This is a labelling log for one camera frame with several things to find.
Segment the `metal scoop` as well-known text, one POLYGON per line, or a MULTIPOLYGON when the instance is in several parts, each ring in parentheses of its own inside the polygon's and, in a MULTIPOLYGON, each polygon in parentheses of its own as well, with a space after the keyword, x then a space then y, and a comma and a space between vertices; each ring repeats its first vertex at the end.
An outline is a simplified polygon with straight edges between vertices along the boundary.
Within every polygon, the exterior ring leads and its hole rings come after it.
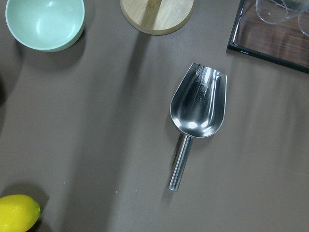
POLYGON ((227 75, 192 63, 173 95, 172 122, 183 138, 171 172, 168 188, 177 191, 193 139, 214 135, 221 127, 226 106, 227 75))

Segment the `wooden stand with round base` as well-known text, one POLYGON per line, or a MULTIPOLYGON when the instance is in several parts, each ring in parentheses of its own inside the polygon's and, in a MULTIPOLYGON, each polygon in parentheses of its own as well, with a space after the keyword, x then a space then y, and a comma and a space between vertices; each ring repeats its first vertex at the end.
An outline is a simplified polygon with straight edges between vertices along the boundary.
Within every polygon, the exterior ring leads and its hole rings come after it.
POLYGON ((121 0, 126 20, 150 35, 166 35, 183 27, 193 13, 194 0, 121 0))

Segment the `mint green bowl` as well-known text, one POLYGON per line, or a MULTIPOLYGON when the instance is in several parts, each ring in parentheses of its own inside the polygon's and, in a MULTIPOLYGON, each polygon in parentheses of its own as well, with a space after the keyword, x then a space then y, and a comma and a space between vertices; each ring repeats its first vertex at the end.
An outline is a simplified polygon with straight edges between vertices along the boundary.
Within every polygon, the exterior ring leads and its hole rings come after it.
POLYGON ((84 30, 82 0, 9 0, 5 19, 22 45, 43 52, 72 46, 84 30))

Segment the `clear glass left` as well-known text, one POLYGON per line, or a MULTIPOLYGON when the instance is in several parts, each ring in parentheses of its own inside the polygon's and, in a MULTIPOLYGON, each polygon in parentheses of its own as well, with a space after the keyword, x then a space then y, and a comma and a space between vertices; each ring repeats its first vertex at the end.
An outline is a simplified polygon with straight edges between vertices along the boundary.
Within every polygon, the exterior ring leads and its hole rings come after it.
POLYGON ((292 19, 309 8, 308 0, 257 0, 256 13, 269 24, 279 24, 292 19))

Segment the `clear glass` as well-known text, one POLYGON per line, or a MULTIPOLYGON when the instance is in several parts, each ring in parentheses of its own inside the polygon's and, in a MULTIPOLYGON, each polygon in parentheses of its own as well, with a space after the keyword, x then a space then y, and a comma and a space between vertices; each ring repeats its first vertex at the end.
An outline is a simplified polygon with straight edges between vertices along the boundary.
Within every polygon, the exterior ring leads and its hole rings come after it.
POLYGON ((298 26, 303 34, 309 36, 309 11, 306 10, 298 16, 298 26))
POLYGON ((269 24, 279 24, 292 19, 309 8, 308 0, 257 0, 256 13, 269 24))

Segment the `yellow lemon upper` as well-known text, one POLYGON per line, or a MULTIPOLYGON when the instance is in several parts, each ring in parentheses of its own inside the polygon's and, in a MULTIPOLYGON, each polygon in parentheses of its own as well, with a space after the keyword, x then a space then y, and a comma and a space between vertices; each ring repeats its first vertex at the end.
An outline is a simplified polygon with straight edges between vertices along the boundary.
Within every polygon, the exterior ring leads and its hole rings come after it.
POLYGON ((41 213, 40 204, 28 195, 4 196, 0 199, 0 231, 27 232, 41 213))

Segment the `clear glass right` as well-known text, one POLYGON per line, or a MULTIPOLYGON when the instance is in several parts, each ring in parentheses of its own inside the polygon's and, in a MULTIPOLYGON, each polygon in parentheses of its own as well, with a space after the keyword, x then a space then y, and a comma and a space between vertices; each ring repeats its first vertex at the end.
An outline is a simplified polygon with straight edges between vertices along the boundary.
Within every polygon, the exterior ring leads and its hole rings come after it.
POLYGON ((309 11, 306 10, 298 16, 298 26, 303 34, 309 36, 309 11))

